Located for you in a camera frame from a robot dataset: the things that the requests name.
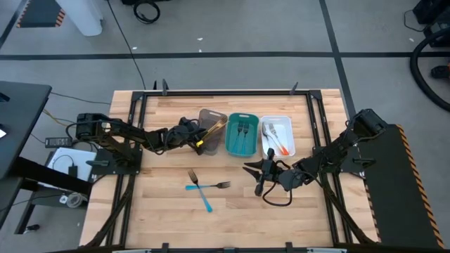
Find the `black cable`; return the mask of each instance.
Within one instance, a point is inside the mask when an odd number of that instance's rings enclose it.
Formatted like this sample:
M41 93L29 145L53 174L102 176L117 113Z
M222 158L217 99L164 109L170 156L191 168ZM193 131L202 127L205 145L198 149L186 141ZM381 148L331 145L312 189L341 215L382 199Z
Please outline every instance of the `black cable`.
M446 28L443 30L440 30L438 32L435 32L431 34L430 36L426 37L424 40L422 40L419 45L414 49L413 55L411 56L411 59L409 60L409 68L411 70L411 74L413 75L414 80L416 81L419 88L423 91L423 93L437 106L440 108L446 110L447 112L450 112L450 103L446 102L444 99L439 97L427 84L427 82L423 79L422 74L420 73L419 66L418 66L418 57L420 55L420 52L433 40L446 35L450 34L450 28Z
M105 176L106 176L106 175L101 175L101 176L99 176L98 179L96 179L96 180L92 183L92 185L94 185L94 184L96 184L97 182L99 182L100 179L104 178Z
M75 166L75 162L73 161L73 158L70 155L61 155L59 157L57 157L54 161L53 161L53 165L51 165L52 169L55 169L55 163L56 161L58 161L60 158L62 157L69 157L72 160L72 166Z
M265 201L265 203L269 204L269 205L273 205L275 207L287 207L288 205L290 205L293 202L293 181L295 179L295 177L297 176L297 174L293 174L292 178L290 180L290 187L289 187L289 201L285 204L277 204L277 203L273 203L270 202L268 200L266 200L266 196L267 194L269 194L275 187L276 182L274 182L274 184L272 185L272 187L270 187L270 189L268 189L265 194L262 195L262 200Z
M153 19L149 19L144 14L140 13L138 11L138 7L141 4L148 4L148 5L152 6L156 10L156 17ZM137 1L133 6L133 13L136 16L136 18L139 20L139 22L146 24L146 25L153 24L156 20L160 19L160 16L161 16L160 8L154 1L151 1L151 0Z
M411 9L411 10L405 11L405 12L403 13L403 25L404 25L406 28L409 28L409 29L411 29L411 30L413 30L413 31L416 31L416 32L423 32L423 31L425 31L425 30L429 27L429 25L427 25L427 26L425 26L423 29L419 30L419 29L416 29L416 28L414 28L414 27L410 27L410 26L408 26L408 25L406 24L406 14L407 14L408 12L410 12L410 11L413 11L413 10Z
M129 53L130 53L130 55L131 55L131 58L133 59L134 65L136 66L136 69L138 70L139 76L141 77L143 89L146 90L146 89L147 89L146 83L145 83L144 80L143 80L141 70L139 69L139 66L138 66L138 64L136 63L136 59L134 58L134 54L133 54L133 52L131 51L131 47L129 46L128 41L127 41L127 38L125 37L125 34L124 34L124 32L122 31L122 28L120 27L119 21L117 21L117 18L115 17L115 14L114 14L113 8L112 8L112 6L111 6L111 4L110 4L110 1L107 0L107 2L108 2L108 5L109 5L109 7L110 7L112 16L114 17L114 20L115 20L115 22L117 23L117 26L119 27L120 33L121 33L122 36L124 37L125 43L127 44L128 51L129 51Z
M36 136L34 136L34 134L30 133L31 136L33 136L33 138L35 138L37 141L39 141L42 144L45 144L45 142L39 140L39 138L37 138Z
M76 141L73 142L73 146L77 145L78 143L88 143L89 147L91 147L91 152L94 151L94 148L98 151L97 146L94 145L93 143L88 142L88 141L78 141L78 140L76 140Z
M71 99L75 99L75 100L80 100L80 101L83 101L83 102L86 102L86 103L97 103L97 104L102 104L102 105L111 105L110 103L106 103L106 102L96 102L96 101L84 100L84 99L81 99L81 98L75 98L73 96L67 96L67 95L56 93L56 92L51 92L51 93L53 95L62 96L62 97L65 97L65 98L71 98Z
M15 206L15 205L19 205L19 204L25 203L25 202L28 202L28 201L36 200L36 199L38 199L38 198L58 197L58 196L61 196L61 195L62 195L62 194L58 194L58 195L50 195L50 196L43 196L43 197L34 197L34 198L32 198L32 199L29 199L29 200L24 200L24 201L20 201L20 202L14 203L14 204L11 205L11 207L13 207L13 206ZM6 209L8 209L8 207L5 207L5 208L3 208L3 209L0 209L0 212L4 211L4 210L6 210Z

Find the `black metal frame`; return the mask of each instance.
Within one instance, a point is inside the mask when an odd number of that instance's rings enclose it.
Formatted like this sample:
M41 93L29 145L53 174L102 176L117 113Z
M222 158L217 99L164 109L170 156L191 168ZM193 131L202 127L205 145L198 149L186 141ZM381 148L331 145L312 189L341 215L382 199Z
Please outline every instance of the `black metal frame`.
M30 200L34 198L34 194L35 192L31 194ZM36 205L33 204L33 201L27 202L27 206L25 207L25 210L23 211L22 216L20 217L19 223L15 228L14 234L22 235L25 232L25 230L27 229L28 221L30 221L31 215L33 214L35 207Z
M18 176L24 179L48 183L52 186L72 190L87 196L91 194L92 183L49 169L23 157L18 157L15 160L8 176Z
M314 106L313 106L313 99L317 101L317 105L319 107L319 114L321 118L321 124L323 126L323 134L326 139L326 144L328 145L331 142L330 132L328 128L328 122L326 120L326 114L325 114L325 108L322 101L321 91L320 90L300 90L300 91L293 91L288 89L283 90L199 90L199 91L169 91L168 87L167 89L164 89L163 91L135 91L133 92L131 96L131 105L128 115L128 123L132 124L134 121L134 114L136 112L136 105L137 101L141 101L141 109L139 113L139 119L138 119L138 128L143 128L143 123L145 119L146 114L146 105L147 100L149 97L152 96L305 96L307 100L307 107L308 107L308 113L309 118L311 121L311 129L313 133L314 138L314 148L320 148L321 142L319 138L319 130L317 128L316 123L316 115L314 112ZM324 183L328 183L328 178L326 174L321 174L321 181ZM114 210L117 207L117 203L120 200L120 193L122 191L122 184L123 184L123 175L117 176L117 183L115 187L115 193L114 198L112 201L112 210ZM131 196L133 194L133 188L134 188L134 182L135 182L136 176L130 175L128 180L128 186L131 189ZM342 203L344 204L344 198L342 193L342 188L340 187L340 180L339 176L337 174L333 175L333 182L335 184L335 192ZM333 211L333 205L331 201L325 196L324 193L324 199L326 201L326 209L327 209L327 215L330 225L330 233L331 238L333 240L333 244L336 245L340 243L339 236L338 236L338 229L336 226L336 220L335 215ZM127 232L128 232L128 223L129 223L129 215L131 211L131 201L132 197L129 198L126 205L124 206L124 216L122 221L122 227L120 231L120 243L119 245L125 246L125 242L127 240ZM345 232L345 242L352 243L352 234L350 232L350 229L346 222L342 220L342 224L344 225L344 232ZM108 232L107 240L106 240L106 246L111 246L113 243L113 237L114 237L114 226L111 227L111 229ZM254 252L257 250L258 252L286 252L287 248L292 249L292 252L301 251L305 252L306 248L293 248L292 244L289 244L287 242L286 248L268 248L268 249L248 249L249 252ZM189 252L191 249L178 249L182 252ZM212 249L195 249L195 252L199 251L211 251Z

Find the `black desk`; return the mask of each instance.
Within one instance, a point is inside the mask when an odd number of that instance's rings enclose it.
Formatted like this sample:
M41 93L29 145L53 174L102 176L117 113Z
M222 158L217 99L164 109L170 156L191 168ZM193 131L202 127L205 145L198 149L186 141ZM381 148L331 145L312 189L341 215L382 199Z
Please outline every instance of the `black desk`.
M91 191L91 183L19 157L50 91L48 85L0 82L0 93L10 98L0 102L0 124L6 132L0 138L0 228L19 190L36 192L38 181L86 195Z

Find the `black floor stripe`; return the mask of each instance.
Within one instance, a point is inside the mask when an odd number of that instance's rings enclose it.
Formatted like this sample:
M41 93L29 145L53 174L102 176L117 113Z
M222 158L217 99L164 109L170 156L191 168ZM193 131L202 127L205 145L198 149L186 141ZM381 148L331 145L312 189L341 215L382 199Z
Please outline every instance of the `black floor stripe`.
M347 75L345 74L344 65L342 64L342 58L339 53L338 42L336 41L333 25L331 24L330 13L328 12L328 7L325 0L319 0L319 3L321 5L323 19L325 20L328 38L330 39L331 50L335 59L337 74L339 75L342 93L344 95L345 104L347 105L347 111L349 113L349 117L353 117L356 114L356 110L354 108L353 98L350 93L350 87L347 81Z
M413 52L340 52L339 55L341 58L410 58ZM420 57L450 57L450 52L422 52Z
M5 41L8 38L9 33L13 29L16 20L20 17L20 14L22 14L23 6L25 6L27 2L28 0L20 1L20 4L15 10L13 17L11 17L11 19L9 20L8 25L6 26L5 30L3 31L3 34L0 37L0 49L3 46L3 44L5 44Z
M216 53L135 53L135 59L180 58L259 58L259 57L305 57L332 58L331 52L216 52ZM70 55L0 55L0 60L107 60L131 59L128 53L70 54Z
M135 59L182 58L409 58L412 52L221 52L221 53L135 53ZM422 52L420 57L450 57L450 52ZM131 59L128 53L0 55L0 60L120 60Z

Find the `blue fork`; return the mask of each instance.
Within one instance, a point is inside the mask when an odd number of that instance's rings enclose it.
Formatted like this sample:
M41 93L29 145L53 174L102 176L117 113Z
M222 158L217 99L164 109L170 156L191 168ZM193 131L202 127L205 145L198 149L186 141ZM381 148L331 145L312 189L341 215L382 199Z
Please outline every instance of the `blue fork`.
M206 200L206 197L203 195L202 188L198 185L197 175L195 175L195 173L192 169L189 169L188 174L192 180L192 183L194 183L197 186L198 190L200 191L200 195L202 196L203 202L205 203L206 210L208 212L212 212L211 205L208 203L208 201Z

